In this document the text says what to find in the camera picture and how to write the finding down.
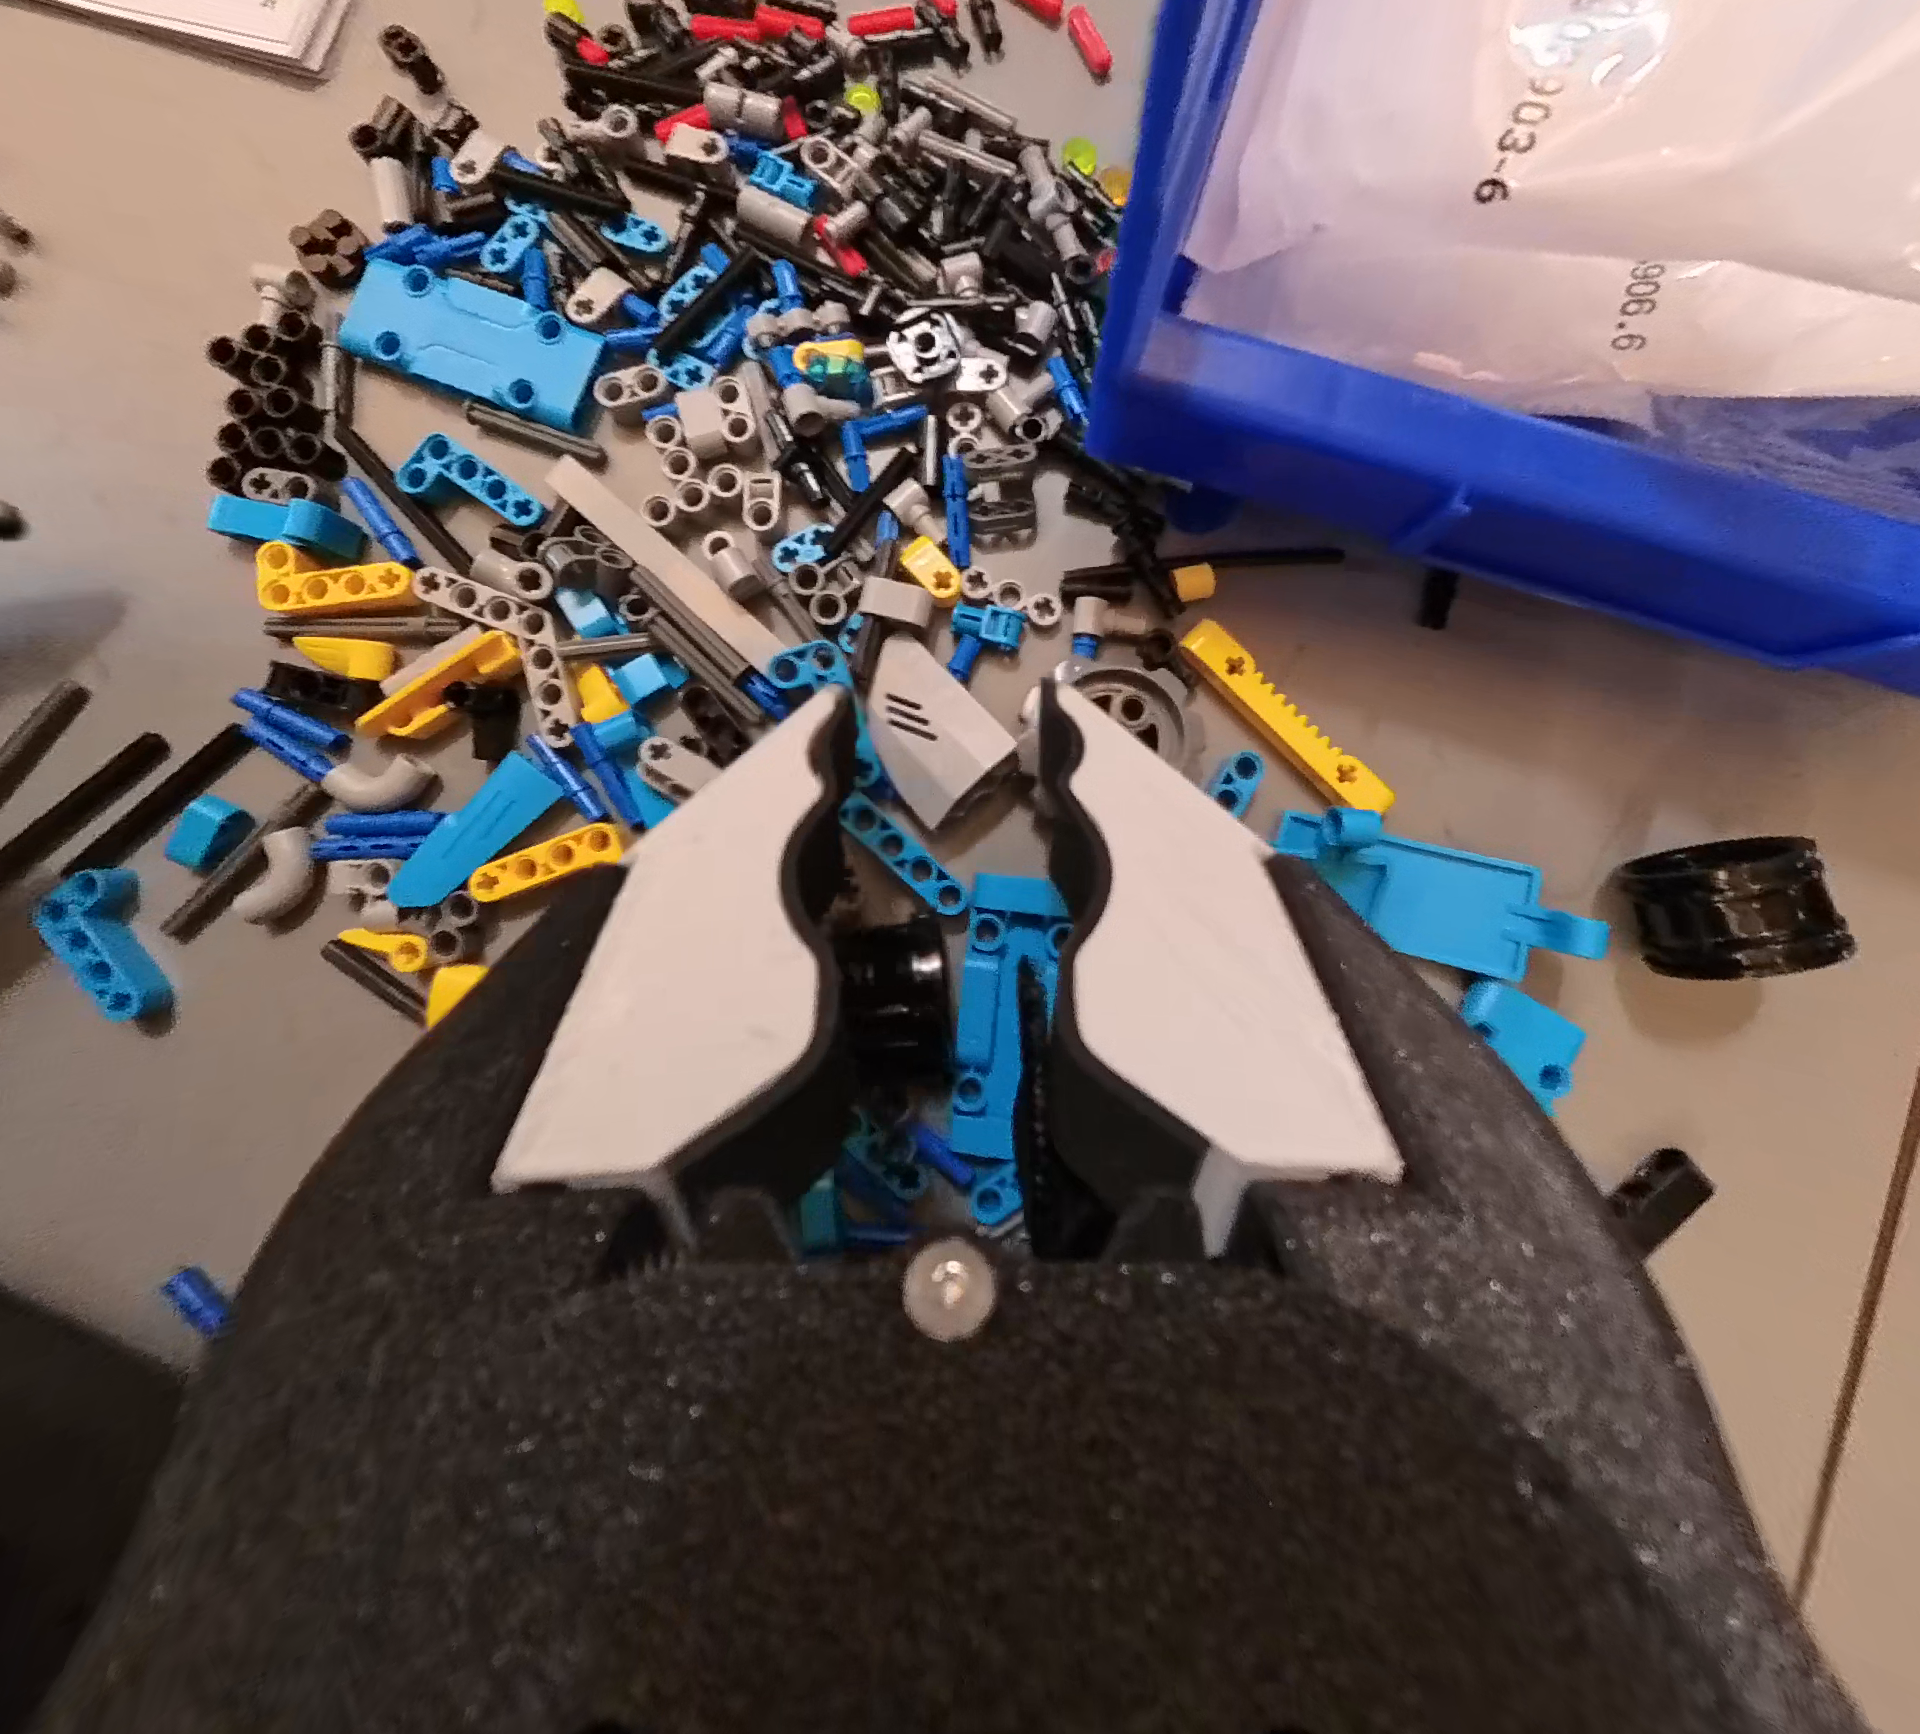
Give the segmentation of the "blue flat panel piece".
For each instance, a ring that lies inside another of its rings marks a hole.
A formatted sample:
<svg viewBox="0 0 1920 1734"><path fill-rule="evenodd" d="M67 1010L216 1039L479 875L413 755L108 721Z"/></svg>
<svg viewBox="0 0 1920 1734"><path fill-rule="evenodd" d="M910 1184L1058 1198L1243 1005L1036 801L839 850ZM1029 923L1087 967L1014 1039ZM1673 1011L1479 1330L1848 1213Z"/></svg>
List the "blue flat panel piece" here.
<svg viewBox="0 0 1920 1734"><path fill-rule="evenodd" d="M1521 983L1536 952L1610 949L1606 919L1547 903L1538 866L1392 833L1374 809L1287 809L1271 845L1306 860L1391 949L1463 976Z"/></svg>

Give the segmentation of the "long black axle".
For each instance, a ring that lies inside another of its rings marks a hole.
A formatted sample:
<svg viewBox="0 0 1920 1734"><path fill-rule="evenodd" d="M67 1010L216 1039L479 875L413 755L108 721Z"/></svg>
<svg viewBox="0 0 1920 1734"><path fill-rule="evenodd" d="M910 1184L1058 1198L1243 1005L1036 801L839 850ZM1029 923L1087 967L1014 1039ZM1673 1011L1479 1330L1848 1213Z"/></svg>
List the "long black axle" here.
<svg viewBox="0 0 1920 1734"><path fill-rule="evenodd" d="M92 699L92 689L81 681L61 681L3 739L0 798L3 808L47 759L61 737L75 725Z"/></svg>
<svg viewBox="0 0 1920 1734"><path fill-rule="evenodd" d="M3 887L10 887L73 840L112 801L132 792L172 754L165 734L143 732L120 745L70 792L55 800L3 844Z"/></svg>

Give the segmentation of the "yellow toothed rack beam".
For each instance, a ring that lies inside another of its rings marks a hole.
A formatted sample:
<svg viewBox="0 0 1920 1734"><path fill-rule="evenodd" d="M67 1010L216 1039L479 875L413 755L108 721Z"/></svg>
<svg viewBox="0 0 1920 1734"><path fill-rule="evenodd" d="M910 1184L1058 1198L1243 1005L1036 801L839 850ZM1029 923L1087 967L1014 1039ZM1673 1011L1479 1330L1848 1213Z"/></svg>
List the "yellow toothed rack beam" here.
<svg viewBox="0 0 1920 1734"><path fill-rule="evenodd" d="M1218 620L1189 627L1179 652L1325 801L1376 813L1395 808L1397 789L1313 720Z"/></svg>

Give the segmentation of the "small black wheel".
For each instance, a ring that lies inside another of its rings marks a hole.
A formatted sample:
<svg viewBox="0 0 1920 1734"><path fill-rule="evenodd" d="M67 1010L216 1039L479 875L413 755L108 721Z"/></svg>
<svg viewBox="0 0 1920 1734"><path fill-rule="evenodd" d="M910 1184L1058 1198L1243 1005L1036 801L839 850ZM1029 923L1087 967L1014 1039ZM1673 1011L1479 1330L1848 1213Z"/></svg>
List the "small black wheel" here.
<svg viewBox="0 0 1920 1734"><path fill-rule="evenodd" d="M949 941L941 917L847 928L833 937L854 1064L875 1097L941 1084L952 1065Z"/></svg>

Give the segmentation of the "black dotted pad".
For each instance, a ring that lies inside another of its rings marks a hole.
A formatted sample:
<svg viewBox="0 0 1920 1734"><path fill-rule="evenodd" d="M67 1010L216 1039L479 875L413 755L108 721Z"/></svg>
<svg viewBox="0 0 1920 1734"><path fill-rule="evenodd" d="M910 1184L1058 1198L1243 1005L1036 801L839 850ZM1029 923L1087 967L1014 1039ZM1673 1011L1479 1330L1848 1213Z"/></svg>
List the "black dotted pad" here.
<svg viewBox="0 0 1920 1734"><path fill-rule="evenodd" d="M3 1728L27 1729L128 1547L184 1378L3 1292Z"/></svg>

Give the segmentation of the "grey desk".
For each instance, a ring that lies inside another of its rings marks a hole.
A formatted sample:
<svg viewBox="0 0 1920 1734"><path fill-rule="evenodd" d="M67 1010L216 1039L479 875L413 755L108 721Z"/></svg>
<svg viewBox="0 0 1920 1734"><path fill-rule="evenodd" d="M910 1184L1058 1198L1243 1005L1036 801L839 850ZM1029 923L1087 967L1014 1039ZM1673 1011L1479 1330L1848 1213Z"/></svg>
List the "grey desk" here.
<svg viewBox="0 0 1920 1734"><path fill-rule="evenodd" d="M621 0L580 0L596 24ZM207 530L227 385L207 342L324 207L372 203L349 128L405 88L403 24L506 138L556 111L543 0L355 0L324 82L231 65L5 1L5 727L92 693L5 833L143 732L210 737L271 648L251 548ZM1239 576L1218 620L1398 792L1405 833L1523 858L1597 908L1627 858L1811 836L1858 953L1764 981L1683 981L1628 931L1528 987L1588 1034L1559 1117L1598 1184L1681 1145L1716 1195L1653 1270L1748 1502L1862 1711L1917 1729L1917 699L1776 671L1585 608L1467 582L1444 631L1420 576ZM333 972L336 915L221 917L174 946L189 874L149 850L143 936L177 990L161 1031L99 1017L5 900L5 1282L180 1363L161 1283L231 1289L289 1195L398 1058L405 1024Z"/></svg>

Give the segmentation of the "black angled connector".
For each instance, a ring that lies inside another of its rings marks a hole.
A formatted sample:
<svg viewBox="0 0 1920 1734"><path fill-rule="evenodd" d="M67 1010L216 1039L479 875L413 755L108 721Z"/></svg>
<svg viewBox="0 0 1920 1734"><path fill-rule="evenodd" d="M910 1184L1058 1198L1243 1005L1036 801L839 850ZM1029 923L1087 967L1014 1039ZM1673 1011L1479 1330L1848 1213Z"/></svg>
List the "black angled connector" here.
<svg viewBox="0 0 1920 1734"><path fill-rule="evenodd" d="M1689 1149L1661 1145L1606 1193L1606 1207L1622 1240L1647 1261L1714 1198L1714 1179Z"/></svg>

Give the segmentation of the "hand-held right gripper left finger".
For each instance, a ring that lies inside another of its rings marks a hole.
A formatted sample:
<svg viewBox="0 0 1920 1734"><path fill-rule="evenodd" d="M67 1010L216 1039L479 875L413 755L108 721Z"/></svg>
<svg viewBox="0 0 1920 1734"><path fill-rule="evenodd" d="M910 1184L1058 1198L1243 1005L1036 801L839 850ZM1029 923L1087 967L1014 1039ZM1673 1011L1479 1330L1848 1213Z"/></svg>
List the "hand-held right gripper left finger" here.
<svg viewBox="0 0 1920 1734"><path fill-rule="evenodd" d="M493 1192L631 1192L680 1231L715 1193L790 1207L858 1097L826 913L858 714L818 689L626 855L493 1166Z"/></svg>

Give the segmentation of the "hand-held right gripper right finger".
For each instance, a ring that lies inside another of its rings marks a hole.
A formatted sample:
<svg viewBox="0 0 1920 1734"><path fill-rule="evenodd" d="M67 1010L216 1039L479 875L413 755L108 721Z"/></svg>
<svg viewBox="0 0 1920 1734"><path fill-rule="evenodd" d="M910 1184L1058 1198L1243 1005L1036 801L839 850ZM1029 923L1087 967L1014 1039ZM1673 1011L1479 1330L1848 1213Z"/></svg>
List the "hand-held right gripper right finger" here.
<svg viewBox="0 0 1920 1734"><path fill-rule="evenodd" d="M1279 858L1076 685L1041 688L1036 749L1071 923L1038 1054L1055 1164L1114 1226L1171 1201L1200 1257L1260 1188L1397 1185Z"/></svg>

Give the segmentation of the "pile of small brick parts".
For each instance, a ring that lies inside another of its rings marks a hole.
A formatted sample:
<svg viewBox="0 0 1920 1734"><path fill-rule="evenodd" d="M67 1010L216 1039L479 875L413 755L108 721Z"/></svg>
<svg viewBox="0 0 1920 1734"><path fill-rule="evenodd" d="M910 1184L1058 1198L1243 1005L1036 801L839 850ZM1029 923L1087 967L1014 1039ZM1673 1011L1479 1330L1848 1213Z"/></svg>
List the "pile of small brick parts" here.
<svg viewBox="0 0 1920 1734"><path fill-rule="evenodd" d="M611 871L757 735L852 693L839 809L862 880L938 917L952 1065L856 1096L801 1198L809 1250L938 1218L1025 1228L1019 1092L1071 923L1055 885L958 871L1027 786L1029 668L1189 772L1233 553L1166 550L1177 496L1093 451L1130 174L1006 94L1006 28L1094 88L1084 0L622 0L543 13L534 148L421 91L351 133L379 217L324 209L231 380L209 528L251 550L276 656L227 739L296 789L192 801L169 855L280 928L328 885L326 956L429 1026L503 912ZM878 925L909 915L885 915Z"/></svg>

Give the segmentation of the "blue storage bin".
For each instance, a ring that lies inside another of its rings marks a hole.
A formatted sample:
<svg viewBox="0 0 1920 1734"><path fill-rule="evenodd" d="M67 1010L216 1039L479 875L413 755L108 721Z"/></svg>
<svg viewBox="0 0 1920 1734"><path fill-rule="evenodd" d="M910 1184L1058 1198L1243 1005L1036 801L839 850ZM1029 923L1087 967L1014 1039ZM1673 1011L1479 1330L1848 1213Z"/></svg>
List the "blue storage bin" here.
<svg viewBox="0 0 1920 1734"><path fill-rule="evenodd" d="M1785 669L1919 689L1919 533L1785 482L1503 414L1184 311L1258 0L1163 0L1090 448L1428 568Z"/></svg>

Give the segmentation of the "blue angled beam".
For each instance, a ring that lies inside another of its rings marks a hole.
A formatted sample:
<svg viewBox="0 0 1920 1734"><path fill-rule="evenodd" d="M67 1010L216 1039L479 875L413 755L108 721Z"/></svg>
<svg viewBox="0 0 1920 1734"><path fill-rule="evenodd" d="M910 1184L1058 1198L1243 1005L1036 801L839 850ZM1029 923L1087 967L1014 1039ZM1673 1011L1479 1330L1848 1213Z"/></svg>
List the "blue angled beam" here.
<svg viewBox="0 0 1920 1734"><path fill-rule="evenodd" d="M52 885L32 908L48 953L108 1022L169 1016L177 991L132 929L139 877L130 867L87 867Z"/></svg>

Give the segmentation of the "clear plastic bags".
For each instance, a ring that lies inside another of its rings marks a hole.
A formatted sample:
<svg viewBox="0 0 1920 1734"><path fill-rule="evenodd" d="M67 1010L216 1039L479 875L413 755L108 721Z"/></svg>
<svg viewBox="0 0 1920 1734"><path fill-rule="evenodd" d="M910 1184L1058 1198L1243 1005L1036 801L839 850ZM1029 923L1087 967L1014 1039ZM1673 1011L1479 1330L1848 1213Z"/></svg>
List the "clear plastic bags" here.
<svg viewBox="0 0 1920 1734"><path fill-rule="evenodd" d="M1919 0L1262 0L1189 317L1538 414L1917 397Z"/></svg>

